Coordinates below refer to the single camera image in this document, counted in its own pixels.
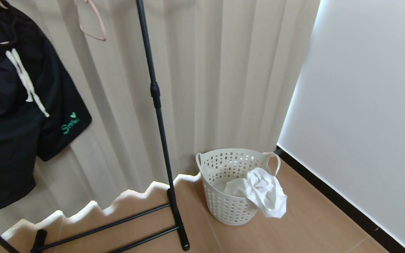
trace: embroidered logo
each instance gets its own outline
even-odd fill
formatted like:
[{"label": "embroidered logo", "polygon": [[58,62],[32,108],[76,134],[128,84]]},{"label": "embroidered logo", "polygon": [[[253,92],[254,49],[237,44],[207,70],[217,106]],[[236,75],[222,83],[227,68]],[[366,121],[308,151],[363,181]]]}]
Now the embroidered logo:
[{"label": "embroidered logo", "polygon": [[64,135],[68,134],[69,131],[71,130],[71,128],[73,127],[73,125],[76,124],[77,122],[79,122],[79,118],[77,117],[75,112],[71,113],[70,118],[71,118],[71,120],[70,120],[70,123],[68,123],[68,125],[63,124],[61,126],[61,129],[63,130]]}]

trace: shorts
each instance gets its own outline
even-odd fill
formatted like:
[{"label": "shorts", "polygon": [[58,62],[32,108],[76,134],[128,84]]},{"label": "shorts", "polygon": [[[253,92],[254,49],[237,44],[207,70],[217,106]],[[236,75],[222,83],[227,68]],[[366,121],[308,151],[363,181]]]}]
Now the shorts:
[{"label": "shorts", "polygon": [[36,156],[50,160],[91,123],[49,40],[28,16],[4,3],[9,9],[0,7],[0,209],[35,187]]}]

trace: basket handle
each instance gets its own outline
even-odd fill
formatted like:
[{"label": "basket handle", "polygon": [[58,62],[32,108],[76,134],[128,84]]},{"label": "basket handle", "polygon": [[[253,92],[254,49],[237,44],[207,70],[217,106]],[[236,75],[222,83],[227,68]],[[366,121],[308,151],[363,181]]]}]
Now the basket handle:
[{"label": "basket handle", "polygon": [[198,164],[199,171],[201,171],[201,162],[199,161],[201,159],[201,153],[196,154],[196,163]]},{"label": "basket handle", "polygon": [[264,154],[270,154],[270,157],[268,157],[268,161],[266,162],[268,164],[268,162],[270,161],[271,155],[274,155],[277,160],[278,160],[278,167],[276,168],[276,172],[275,172],[275,176],[277,176],[279,168],[281,168],[281,158],[278,157],[277,154],[275,154],[274,152],[265,152]]}]

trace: perforated basket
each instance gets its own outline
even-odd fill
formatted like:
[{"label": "perforated basket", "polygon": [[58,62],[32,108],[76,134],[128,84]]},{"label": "perforated basket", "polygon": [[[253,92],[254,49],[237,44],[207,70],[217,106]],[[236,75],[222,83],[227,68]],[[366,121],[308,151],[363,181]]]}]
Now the perforated basket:
[{"label": "perforated basket", "polygon": [[[222,191],[225,183],[236,178],[246,178],[246,174],[256,167],[263,168],[270,173],[268,161],[272,155],[275,154],[262,154],[249,149],[216,149],[204,154],[196,154],[207,206],[215,219],[228,225],[238,226],[247,223],[254,217],[257,207],[251,201],[245,197],[225,194]],[[280,159],[277,158],[276,172],[280,167]]]}]

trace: brown floor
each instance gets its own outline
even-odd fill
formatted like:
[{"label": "brown floor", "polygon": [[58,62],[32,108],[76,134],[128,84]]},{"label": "brown floor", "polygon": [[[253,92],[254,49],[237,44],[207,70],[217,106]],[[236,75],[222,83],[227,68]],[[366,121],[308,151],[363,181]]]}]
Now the brown floor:
[{"label": "brown floor", "polygon": [[[276,161],[270,162],[276,168]],[[190,240],[190,253],[386,253],[312,185],[283,163],[278,179],[288,195],[282,219],[264,218],[258,212],[243,226],[224,225],[209,213],[199,176],[175,181],[178,205]],[[145,194],[128,191],[115,200],[106,215],[90,203],[72,218],[55,214],[42,223],[21,222],[4,236],[21,253],[29,253],[35,232],[48,231],[53,242],[167,202],[166,187],[154,184]],[[46,250],[45,253],[104,253],[173,226],[169,208],[148,214],[96,234]],[[176,232],[132,248],[129,253],[182,252]]]}]

